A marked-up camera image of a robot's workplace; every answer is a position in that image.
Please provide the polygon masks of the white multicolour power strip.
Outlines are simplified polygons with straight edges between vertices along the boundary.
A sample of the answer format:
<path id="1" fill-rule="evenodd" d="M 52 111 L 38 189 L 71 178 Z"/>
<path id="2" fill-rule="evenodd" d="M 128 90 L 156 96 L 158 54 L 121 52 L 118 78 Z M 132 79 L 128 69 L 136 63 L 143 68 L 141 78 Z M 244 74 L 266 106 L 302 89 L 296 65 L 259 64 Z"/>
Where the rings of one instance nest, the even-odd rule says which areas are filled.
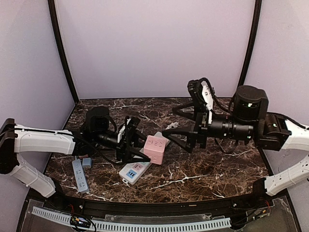
<path id="1" fill-rule="evenodd" d="M 161 132 L 157 132 L 154 136 L 164 138 Z M 152 165 L 150 162 L 137 162 L 137 163 L 129 163 L 126 164 L 119 172 L 119 176 L 122 181 L 127 184 L 134 185 L 142 175 L 148 170 L 148 168 Z"/>

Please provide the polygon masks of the pink cube socket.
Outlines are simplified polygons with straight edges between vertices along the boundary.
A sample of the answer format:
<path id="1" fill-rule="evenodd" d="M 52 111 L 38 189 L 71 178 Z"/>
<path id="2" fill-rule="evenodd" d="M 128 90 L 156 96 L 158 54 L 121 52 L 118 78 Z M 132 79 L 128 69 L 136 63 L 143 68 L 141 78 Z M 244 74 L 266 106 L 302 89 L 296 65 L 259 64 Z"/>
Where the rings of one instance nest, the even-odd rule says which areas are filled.
<path id="1" fill-rule="evenodd" d="M 167 140 L 165 138 L 148 135 L 143 147 L 143 153 L 150 158 L 150 163 L 161 165 L 166 145 Z"/>

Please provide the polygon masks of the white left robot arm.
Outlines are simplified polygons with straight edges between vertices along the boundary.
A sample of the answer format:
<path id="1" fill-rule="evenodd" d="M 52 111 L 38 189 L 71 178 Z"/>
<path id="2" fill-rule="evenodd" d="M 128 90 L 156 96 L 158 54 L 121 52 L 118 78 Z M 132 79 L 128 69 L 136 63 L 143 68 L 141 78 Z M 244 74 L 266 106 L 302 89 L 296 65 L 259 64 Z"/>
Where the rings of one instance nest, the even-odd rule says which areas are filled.
<path id="1" fill-rule="evenodd" d="M 23 159 L 23 152 L 61 153 L 72 156 L 100 155 L 113 165 L 149 162 L 140 149 L 146 136 L 137 126 L 140 119 L 125 117 L 117 127 L 107 107 L 94 107 L 86 113 L 79 130 L 44 130 L 25 127 L 13 118 L 0 129 L 0 172 L 8 174 L 37 191 L 45 198 L 61 187 Z"/>

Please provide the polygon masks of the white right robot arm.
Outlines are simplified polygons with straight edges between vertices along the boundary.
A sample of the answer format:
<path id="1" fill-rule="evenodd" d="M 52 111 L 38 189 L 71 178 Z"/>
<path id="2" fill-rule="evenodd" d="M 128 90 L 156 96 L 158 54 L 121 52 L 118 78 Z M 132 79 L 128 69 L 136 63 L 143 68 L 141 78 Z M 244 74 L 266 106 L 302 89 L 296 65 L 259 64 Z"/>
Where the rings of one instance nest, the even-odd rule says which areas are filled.
<path id="1" fill-rule="evenodd" d="M 196 144 L 205 148 L 208 138 L 235 140 L 264 150 L 298 149 L 308 151 L 309 128 L 295 120 L 268 112 L 268 97 L 264 90 L 253 86 L 237 87 L 225 114 L 214 111 L 218 104 L 214 89 L 205 77 L 187 85 L 191 102 L 174 107 L 173 113 L 194 121 L 194 125 L 168 129 L 162 135 L 191 153 Z"/>

